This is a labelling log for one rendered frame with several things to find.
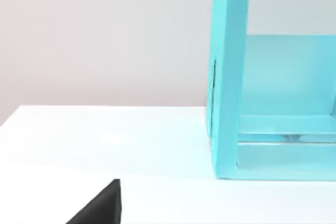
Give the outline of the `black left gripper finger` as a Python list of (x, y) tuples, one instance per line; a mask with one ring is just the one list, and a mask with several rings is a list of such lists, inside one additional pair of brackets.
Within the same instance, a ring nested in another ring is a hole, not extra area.
[(66, 224), (121, 224), (121, 181), (114, 179)]

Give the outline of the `light blue rack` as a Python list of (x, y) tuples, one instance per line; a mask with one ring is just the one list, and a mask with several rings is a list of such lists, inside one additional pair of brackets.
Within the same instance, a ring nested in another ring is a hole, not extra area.
[(212, 0), (215, 176), (336, 181), (336, 34), (248, 35), (248, 2)]

